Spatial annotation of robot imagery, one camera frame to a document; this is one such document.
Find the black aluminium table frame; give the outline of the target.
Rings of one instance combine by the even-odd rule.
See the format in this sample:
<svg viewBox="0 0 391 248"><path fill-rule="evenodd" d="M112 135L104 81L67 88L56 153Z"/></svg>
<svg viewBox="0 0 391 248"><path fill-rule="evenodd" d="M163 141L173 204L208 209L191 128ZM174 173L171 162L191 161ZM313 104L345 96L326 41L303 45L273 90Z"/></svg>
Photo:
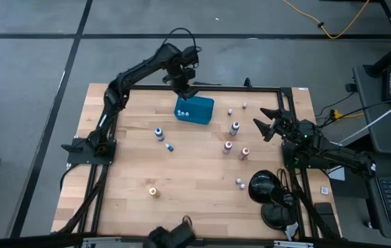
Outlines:
<svg viewBox="0 0 391 248"><path fill-rule="evenodd" d="M261 207L241 184L259 170L283 167L281 139L265 142L253 119L263 119L260 108L280 104L294 110L300 119L314 119L310 93L293 88L282 99L270 88L220 87L201 91L214 100L208 125L179 121L174 116L176 95L151 85L139 85L130 93L126 109L117 120L114 136L117 150L109 166L102 200L94 201L85 229L108 236L144 236L158 226L173 228L189 216L200 238L284 239L261 219ZM242 105L248 103L244 110ZM234 122L236 136L229 131ZM154 133L161 128L164 140ZM232 143L229 154L222 152ZM174 150L170 152L165 143ZM248 159L238 156L248 148ZM148 190L156 187L159 198Z"/></svg>

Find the black desk lamp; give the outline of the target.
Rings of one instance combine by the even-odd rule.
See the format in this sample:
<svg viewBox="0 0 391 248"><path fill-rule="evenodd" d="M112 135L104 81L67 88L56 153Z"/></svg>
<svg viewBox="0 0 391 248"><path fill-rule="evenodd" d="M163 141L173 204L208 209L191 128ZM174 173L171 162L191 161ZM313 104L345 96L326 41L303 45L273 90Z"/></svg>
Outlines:
<svg viewBox="0 0 391 248"><path fill-rule="evenodd" d="M298 229L297 199L284 189L281 181L270 171L260 170L248 185L248 195L261 204L263 222L271 229L287 231Z"/></svg>

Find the black hand-held device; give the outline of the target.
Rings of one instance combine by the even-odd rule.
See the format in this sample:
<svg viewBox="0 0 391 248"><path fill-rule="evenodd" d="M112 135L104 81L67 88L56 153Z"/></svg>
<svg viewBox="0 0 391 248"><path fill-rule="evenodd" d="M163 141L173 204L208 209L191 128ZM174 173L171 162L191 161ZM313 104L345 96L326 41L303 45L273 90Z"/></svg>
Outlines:
<svg viewBox="0 0 391 248"><path fill-rule="evenodd" d="M184 216L181 223L172 230L162 226L152 230L143 248L186 248L196 240L196 234L189 216Z"/></svg>

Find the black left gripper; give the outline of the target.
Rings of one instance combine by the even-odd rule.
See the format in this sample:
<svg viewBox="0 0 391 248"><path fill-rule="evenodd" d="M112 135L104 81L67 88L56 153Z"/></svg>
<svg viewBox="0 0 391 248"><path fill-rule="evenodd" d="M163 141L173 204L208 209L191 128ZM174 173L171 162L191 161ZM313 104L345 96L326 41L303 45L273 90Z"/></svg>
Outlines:
<svg viewBox="0 0 391 248"><path fill-rule="evenodd" d="M180 65L171 65L166 68L167 74L162 78L163 83L169 84L172 89L177 90L181 99L191 99L199 91L197 88L189 88L188 81L195 77L194 68L183 68Z"/></svg>

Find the dark gray side desk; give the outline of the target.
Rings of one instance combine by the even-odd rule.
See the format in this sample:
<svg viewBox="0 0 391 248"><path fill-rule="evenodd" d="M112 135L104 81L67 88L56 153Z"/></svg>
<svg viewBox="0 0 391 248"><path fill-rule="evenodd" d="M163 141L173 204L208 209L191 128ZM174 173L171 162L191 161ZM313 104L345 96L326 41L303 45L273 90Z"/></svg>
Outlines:
<svg viewBox="0 0 391 248"><path fill-rule="evenodd" d="M391 103L382 101L383 79L371 77L363 66L352 69L367 123L388 113ZM368 128L372 146L376 152L391 154L391 113Z"/></svg>

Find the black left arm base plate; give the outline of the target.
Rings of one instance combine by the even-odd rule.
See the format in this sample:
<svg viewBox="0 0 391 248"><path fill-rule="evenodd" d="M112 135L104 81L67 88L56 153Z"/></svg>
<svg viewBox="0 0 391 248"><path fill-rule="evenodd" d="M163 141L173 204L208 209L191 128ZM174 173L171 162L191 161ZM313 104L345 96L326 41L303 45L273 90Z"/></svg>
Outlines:
<svg viewBox="0 0 391 248"><path fill-rule="evenodd" d="M68 152L68 163L95 165L111 165L116 146L117 141L114 139L95 145L87 138L74 138L70 145L61 145Z"/></svg>

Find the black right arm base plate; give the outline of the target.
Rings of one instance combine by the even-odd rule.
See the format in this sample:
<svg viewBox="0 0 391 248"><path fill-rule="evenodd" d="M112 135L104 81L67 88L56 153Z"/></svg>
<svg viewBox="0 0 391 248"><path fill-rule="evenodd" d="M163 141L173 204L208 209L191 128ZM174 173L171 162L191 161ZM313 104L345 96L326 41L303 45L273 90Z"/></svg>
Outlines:
<svg viewBox="0 0 391 248"><path fill-rule="evenodd" d="M294 143L281 144L283 159L287 168L295 169L330 169L332 164L318 156L300 150Z"/></svg>

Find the blue plastic bin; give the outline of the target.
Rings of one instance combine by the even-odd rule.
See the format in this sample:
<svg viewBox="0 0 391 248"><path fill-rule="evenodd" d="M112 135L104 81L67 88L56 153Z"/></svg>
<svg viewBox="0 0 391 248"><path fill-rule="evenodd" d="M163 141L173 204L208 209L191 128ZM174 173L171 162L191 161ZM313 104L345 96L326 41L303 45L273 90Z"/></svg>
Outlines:
<svg viewBox="0 0 391 248"><path fill-rule="evenodd" d="M191 99L177 99L174 115L180 121L208 125L214 109L214 100L211 98L194 96ZM189 112L189 117L177 115L177 110Z"/></svg>

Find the yellow power plug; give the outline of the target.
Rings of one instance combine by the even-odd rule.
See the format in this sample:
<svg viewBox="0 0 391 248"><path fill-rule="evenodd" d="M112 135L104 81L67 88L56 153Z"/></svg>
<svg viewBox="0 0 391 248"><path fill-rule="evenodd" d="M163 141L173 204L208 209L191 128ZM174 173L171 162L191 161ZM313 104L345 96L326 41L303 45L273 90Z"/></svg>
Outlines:
<svg viewBox="0 0 391 248"><path fill-rule="evenodd" d="M339 119L342 119L342 118L356 118L356 117L360 117L360 116L363 116L363 113L344 115L344 114L340 113L338 110L330 110L331 119L336 120L336 121L338 121Z"/></svg>

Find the white paper sheet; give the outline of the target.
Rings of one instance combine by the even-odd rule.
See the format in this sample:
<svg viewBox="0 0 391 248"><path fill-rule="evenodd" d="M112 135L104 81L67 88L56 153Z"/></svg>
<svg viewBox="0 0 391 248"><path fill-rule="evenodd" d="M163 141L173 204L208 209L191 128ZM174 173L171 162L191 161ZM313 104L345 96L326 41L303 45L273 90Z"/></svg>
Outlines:
<svg viewBox="0 0 391 248"><path fill-rule="evenodd" d="M342 166L338 166L327 170L327 175L330 179L344 181L345 180L345 169Z"/></svg>

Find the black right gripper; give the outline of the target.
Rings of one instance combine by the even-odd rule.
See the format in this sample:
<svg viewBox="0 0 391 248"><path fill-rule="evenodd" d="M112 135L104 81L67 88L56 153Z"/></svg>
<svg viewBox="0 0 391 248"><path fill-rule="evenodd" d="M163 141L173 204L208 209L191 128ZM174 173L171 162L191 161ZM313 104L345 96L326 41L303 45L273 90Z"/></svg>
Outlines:
<svg viewBox="0 0 391 248"><path fill-rule="evenodd" d="M299 121L290 111L269 110L263 107L260 111L270 120L275 119L270 125L253 119L265 142L269 142L275 133L291 142L306 141L317 133L317 127L313 122L306 119Z"/></svg>

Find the white rod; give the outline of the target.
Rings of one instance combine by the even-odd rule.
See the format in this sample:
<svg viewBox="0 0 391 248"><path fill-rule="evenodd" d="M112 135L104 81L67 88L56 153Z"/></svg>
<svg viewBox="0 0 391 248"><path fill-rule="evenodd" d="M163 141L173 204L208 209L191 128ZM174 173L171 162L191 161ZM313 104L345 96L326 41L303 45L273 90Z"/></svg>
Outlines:
<svg viewBox="0 0 391 248"><path fill-rule="evenodd" d="M335 143L335 145L338 145L338 146L343 146L343 144L355 137L356 135L362 133L364 130L367 130L369 127L375 125L376 123L378 123L381 119L385 118L387 115L391 114L391 109L388 110L387 112L385 112L384 114L380 115L380 117L376 118L375 120L373 120L371 123L367 124L365 127L362 127L361 129L359 129L358 131L356 131L355 133L349 135L348 137L344 138L342 141L339 141L338 143Z"/></svg>

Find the flat black phone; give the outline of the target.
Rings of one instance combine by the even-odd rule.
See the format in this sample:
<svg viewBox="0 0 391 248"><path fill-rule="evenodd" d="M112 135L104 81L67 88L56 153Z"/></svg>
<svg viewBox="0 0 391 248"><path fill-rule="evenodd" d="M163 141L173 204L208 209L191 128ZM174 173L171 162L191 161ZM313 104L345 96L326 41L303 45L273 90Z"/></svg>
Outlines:
<svg viewBox="0 0 391 248"><path fill-rule="evenodd" d="M330 203L316 203L314 206L317 210L317 213L328 226L337 225Z"/></svg>

